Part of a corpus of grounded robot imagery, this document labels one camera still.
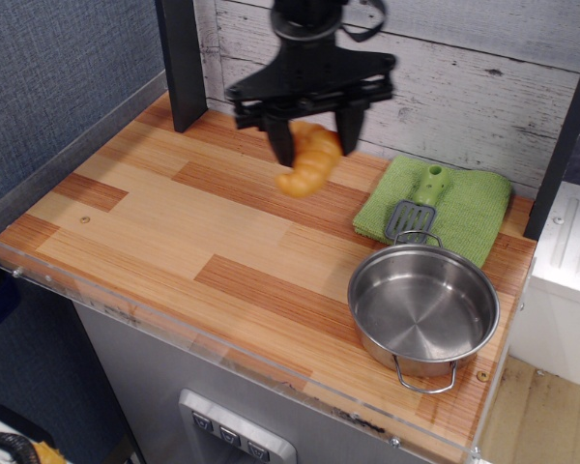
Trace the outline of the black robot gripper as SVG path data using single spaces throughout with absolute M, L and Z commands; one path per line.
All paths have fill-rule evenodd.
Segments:
M 373 102 L 392 97 L 394 55 L 338 46 L 334 37 L 313 42 L 283 39 L 275 59 L 230 85 L 237 127 L 265 129 L 277 161 L 291 167 L 295 157 L 287 121 L 334 112 L 344 155 L 357 147 L 364 113 Z

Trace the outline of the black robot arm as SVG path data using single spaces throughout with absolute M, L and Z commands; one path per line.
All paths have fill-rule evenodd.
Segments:
M 337 45 L 345 5 L 274 2 L 270 21 L 280 40 L 275 59 L 226 90 L 238 129 L 265 132 L 284 166 L 292 166 L 297 152 L 292 121 L 333 113 L 342 153 L 348 155 L 356 149 L 366 110 L 393 96 L 393 55 Z

